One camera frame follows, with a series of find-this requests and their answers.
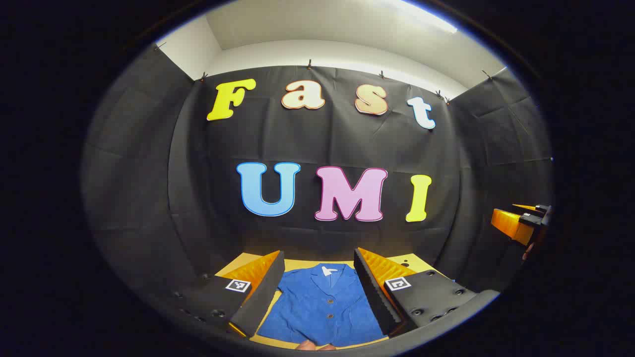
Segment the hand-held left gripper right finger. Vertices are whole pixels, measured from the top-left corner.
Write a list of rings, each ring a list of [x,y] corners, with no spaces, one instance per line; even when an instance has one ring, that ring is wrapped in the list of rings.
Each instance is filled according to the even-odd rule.
[[[459,312],[472,316],[500,294],[477,293],[431,267],[417,273],[361,247],[353,263],[379,327],[390,338]]]

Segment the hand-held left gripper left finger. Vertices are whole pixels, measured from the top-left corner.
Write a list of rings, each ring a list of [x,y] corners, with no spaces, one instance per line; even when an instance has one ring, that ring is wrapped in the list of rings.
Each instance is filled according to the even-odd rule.
[[[283,251],[273,251],[220,276],[204,277],[177,289],[172,294],[172,307],[205,326],[253,337],[284,269]]]

